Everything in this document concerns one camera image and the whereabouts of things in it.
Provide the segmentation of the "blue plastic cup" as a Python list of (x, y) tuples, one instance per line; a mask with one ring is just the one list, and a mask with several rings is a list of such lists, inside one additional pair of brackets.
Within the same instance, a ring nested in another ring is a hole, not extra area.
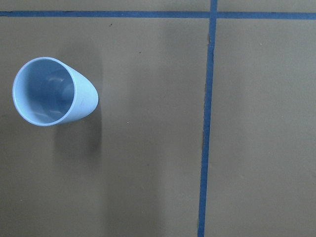
[(19, 115), (36, 126), (82, 119), (98, 105), (98, 92), (81, 73), (51, 57), (27, 62), (18, 71), (12, 99)]

